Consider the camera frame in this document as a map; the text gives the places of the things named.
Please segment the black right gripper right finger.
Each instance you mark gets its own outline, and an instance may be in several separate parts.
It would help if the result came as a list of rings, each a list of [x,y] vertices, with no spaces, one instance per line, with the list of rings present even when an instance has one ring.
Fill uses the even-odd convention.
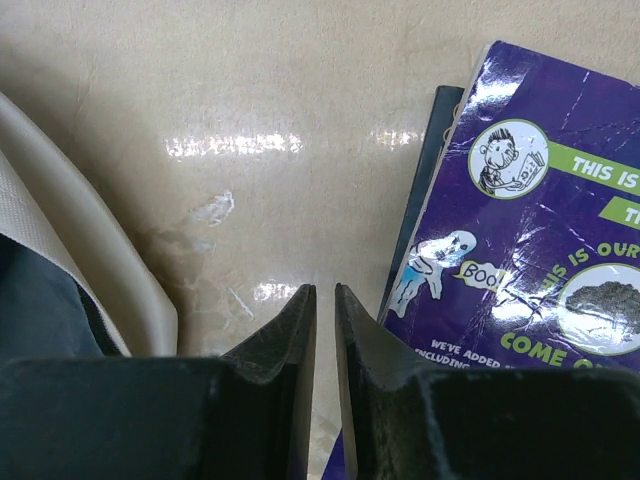
[[[449,369],[335,288],[350,479],[635,479],[639,378],[624,370]]]

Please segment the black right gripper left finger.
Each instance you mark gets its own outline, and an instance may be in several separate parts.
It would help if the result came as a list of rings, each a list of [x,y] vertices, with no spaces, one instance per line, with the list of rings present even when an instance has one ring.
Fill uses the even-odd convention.
[[[5,479],[303,479],[316,289],[220,357],[1,366]]]

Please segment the purple paperback book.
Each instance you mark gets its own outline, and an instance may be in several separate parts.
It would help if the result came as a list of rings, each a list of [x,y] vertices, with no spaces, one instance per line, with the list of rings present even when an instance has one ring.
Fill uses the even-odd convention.
[[[442,368],[639,378],[638,87],[490,44],[372,318]]]

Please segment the beige canvas backpack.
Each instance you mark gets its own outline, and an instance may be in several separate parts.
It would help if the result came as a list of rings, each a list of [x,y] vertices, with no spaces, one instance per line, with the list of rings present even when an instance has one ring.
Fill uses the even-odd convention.
[[[164,357],[178,316],[96,190],[1,99],[1,358]]]

